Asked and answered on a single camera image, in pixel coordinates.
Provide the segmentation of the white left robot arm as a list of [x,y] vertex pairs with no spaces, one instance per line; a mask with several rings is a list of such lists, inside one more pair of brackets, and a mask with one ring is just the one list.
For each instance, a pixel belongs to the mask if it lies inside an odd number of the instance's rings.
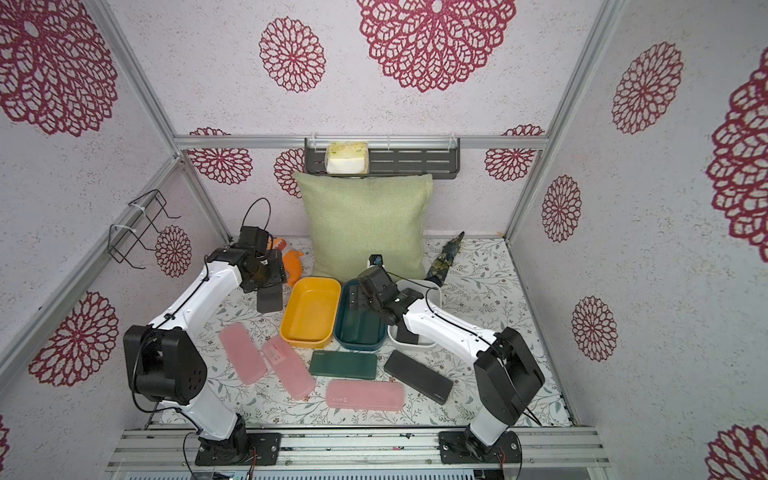
[[193,340],[230,293],[282,292],[287,275],[282,252],[261,255],[253,249],[219,248],[204,260],[192,284],[164,312],[123,335],[127,380],[132,399],[158,405],[157,413],[174,411],[195,426],[207,441],[230,440],[238,415],[207,385],[208,366]]

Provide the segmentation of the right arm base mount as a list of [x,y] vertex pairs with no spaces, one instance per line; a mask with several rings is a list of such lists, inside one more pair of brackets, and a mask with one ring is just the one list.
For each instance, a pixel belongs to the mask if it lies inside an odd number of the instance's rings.
[[469,428],[443,430],[438,433],[438,444],[443,464],[519,464],[522,461],[519,437],[511,430],[503,432],[491,446],[475,437]]

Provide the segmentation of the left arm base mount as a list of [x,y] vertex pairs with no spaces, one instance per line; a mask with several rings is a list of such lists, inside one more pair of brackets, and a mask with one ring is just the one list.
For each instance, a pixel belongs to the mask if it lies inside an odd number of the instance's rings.
[[232,439],[200,439],[195,466],[275,466],[280,452],[279,433],[245,433]]

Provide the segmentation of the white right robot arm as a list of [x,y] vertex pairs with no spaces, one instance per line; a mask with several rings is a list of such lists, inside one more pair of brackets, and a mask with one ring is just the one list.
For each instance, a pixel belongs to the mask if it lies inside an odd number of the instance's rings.
[[493,331],[462,320],[418,291],[401,290],[381,266],[363,271],[358,282],[370,307],[388,323],[434,341],[473,368],[482,409],[468,426],[468,445],[494,447],[529,412],[545,377],[517,330]]

